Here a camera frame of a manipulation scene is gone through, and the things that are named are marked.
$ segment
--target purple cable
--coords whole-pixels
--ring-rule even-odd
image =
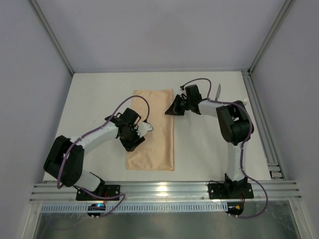
[[[109,214],[111,214],[116,208],[119,207],[119,205],[124,201],[124,199],[125,199],[125,194],[123,193],[123,198],[119,201],[119,203],[118,203],[117,205],[115,205],[115,207],[112,208],[112,209],[111,209],[110,211],[108,211],[107,213],[102,214],[100,217],[103,218],[103,217],[106,217],[106,216],[108,216]]]
[[[244,139],[244,141],[241,143],[241,146],[240,146],[240,148],[241,148],[241,150],[240,150],[240,169],[241,169],[242,173],[243,173],[247,178],[249,178],[250,180],[252,180],[252,181],[254,181],[255,183],[257,183],[257,184],[261,187],[261,189],[264,191],[265,197],[266,197],[266,204],[265,204],[264,208],[262,209],[262,211],[259,212],[259,213],[257,213],[257,214],[255,214],[255,215],[252,215],[252,216],[238,216],[237,218],[241,218],[241,219],[252,219],[252,218],[256,218],[256,217],[262,215],[262,214],[266,211],[266,209],[267,209],[267,207],[268,207],[269,198],[268,198],[268,194],[267,194],[266,189],[264,188],[264,186],[263,186],[260,182],[258,182],[256,179],[253,179],[252,177],[248,176],[247,173],[245,172],[244,166],[243,166],[243,161],[244,161],[244,148],[243,148],[243,147],[244,147],[244,144],[249,140],[249,138],[250,138],[250,136],[251,136],[251,134],[252,134],[252,131],[253,131],[253,123],[251,122],[251,119],[250,119],[250,116],[249,116],[248,112],[247,112],[246,109],[245,109],[244,107],[242,107],[241,105],[236,104],[236,103],[233,103],[233,102],[212,101],[212,100],[209,99],[209,95],[210,95],[210,91],[211,91],[211,85],[212,85],[210,79],[207,79],[207,78],[194,79],[194,80],[191,80],[191,81],[185,83],[185,84],[182,85],[181,87],[184,87],[185,85],[187,85],[187,84],[189,84],[189,83],[191,83],[191,82],[193,82],[193,81],[198,81],[198,80],[207,80],[207,81],[209,82],[209,90],[208,90],[208,93],[207,93],[207,100],[208,100],[209,102],[213,102],[213,103],[217,103],[217,104],[221,104],[221,105],[233,105],[233,106],[236,106],[236,107],[238,107],[239,109],[241,109],[241,110],[247,115],[248,122],[249,122],[249,132],[248,132],[247,137]]]
[[[78,139],[76,139],[72,144],[71,146],[68,148],[68,150],[66,151],[64,157],[63,157],[63,160],[62,160],[62,163],[61,163],[61,167],[60,167],[60,171],[59,171],[59,174],[58,174],[58,178],[57,178],[57,182],[56,182],[56,187],[58,189],[60,189],[62,187],[62,185],[60,185],[60,182],[61,182],[61,177],[62,177],[62,172],[63,172],[63,169],[64,169],[64,165],[65,165],[65,162],[67,160],[67,157],[69,155],[69,153],[71,152],[72,148],[78,143],[80,142],[82,139],[84,139],[86,136],[98,131],[99,129],[102,129],[104,126],[106,126],[110,121],[111,119],[114,117],[114,115],[116,114],[116,112],[119,110],[119,108],[128,100],[130,100],[131,98],[134,98],[134,97],[137,97],[137,98],[141,98],[142,100],[144,100],[148,106],[148,114],[145,118],[145,120],[148,120],[149,118],[149,115],[150,115],[150,105],[149,103],[147,102],[147,100],[142,97],[142,96],[130,96],[128,98],[126,98],[122,103],[119,104],[119,106],[117,106],[117,108],[114,110],[114,112],[111,114],[111,116],[108,118],[108,120],[102,124],[101,126],[95,128],[95,129],[92,129],[91,131],[89,132],[86,132],[84,135],[82,135],[81,137],[79,137]]]
[[[186,82],[184,85],[182,85],[181,88],[184,87],[184,86],[186,86],[186,85],[188,85],[189,83],[192,83],[192,82],[194,82],[194,81],[199,81],[199,80],[205,80],[205,81],[208,81],[208,82],[209,82],[209,89],[208,89],[208,93],[207,93],[207,98],[209,98],[210,91],[211,91],[211,81],[210,81],[210,79],[208,79],[208,78],[197,78],[197,79],[191,80],[191,81],[189,81],[189,82]]]

